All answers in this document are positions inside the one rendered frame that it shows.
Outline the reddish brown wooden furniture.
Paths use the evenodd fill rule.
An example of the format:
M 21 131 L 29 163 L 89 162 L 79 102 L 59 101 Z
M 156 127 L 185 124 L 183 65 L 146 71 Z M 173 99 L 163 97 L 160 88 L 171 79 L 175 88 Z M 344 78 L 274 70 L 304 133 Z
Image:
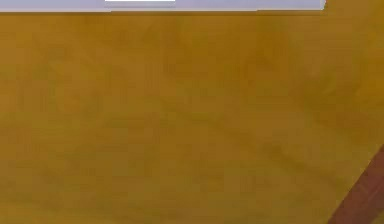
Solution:
M 373 156 L 327 224 L 371 224 L 384 211 L 384 145 Z

